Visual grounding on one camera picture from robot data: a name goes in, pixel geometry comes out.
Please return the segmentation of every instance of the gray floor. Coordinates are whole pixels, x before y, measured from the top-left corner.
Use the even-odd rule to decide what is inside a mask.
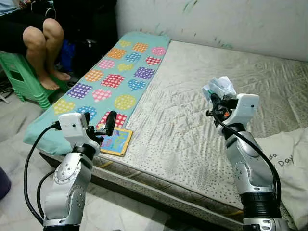
[[[23,170],[31,148],[23,143],[25,129],[42,110],[35,103],[21,102],[15,94],[9,104],[0,102],[0,166],[12,181],[9,193],[0,201],[1,231],[41,231],[42,227],[26,207],[23,195]],[[39,180],[52,168],[35,150],[29,164],[28,188],[35,205]],[[45,198],[51,177],[44,183],[41,198]],[[192,227],[170,220],[170,215],[148,205],[90,184],[80,230],[87,231],[196,231]]]

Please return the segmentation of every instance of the pillow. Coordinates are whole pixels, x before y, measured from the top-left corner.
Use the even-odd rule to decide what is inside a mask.
[[[308,224],[308,128],[256,138],[280,176],[282,202],[298,229]]]

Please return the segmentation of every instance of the white wall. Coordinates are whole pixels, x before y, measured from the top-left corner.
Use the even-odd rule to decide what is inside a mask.
[[[119,36],[173,40],[308,60],[308,0],[118,0]]]

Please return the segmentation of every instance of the book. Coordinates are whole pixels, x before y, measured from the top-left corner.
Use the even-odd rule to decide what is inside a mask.
[[[101,153],[124,156],[132,134],[132,130],[115,127],[112,136],[103,136]]]

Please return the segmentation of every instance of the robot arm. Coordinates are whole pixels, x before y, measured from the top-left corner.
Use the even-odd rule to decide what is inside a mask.
[[[86,188],[91,179],[92,159],[100,152],[103,137],[112,135],[116,112],[111,111],[103,130],[88,127],[90,114],[69,113],[59,116],[59,124],[73,150],[57,167],[53,185],[45,201],[44,230],[79,230]]]
[[[227,157],[244,207],[244,231],[288,231],[288,225],[280,214],[280,199],[276,198],[277,186],[272,169],[255,148],[235,135],[244,136],[260,149],[252,134],[245,130],[255,113],[259,97],[238,94],[236,99],[221,99],[211,93],[211,100],[213,110],[207,111],[206,115],[214,116],[218,133],[226,140]]]

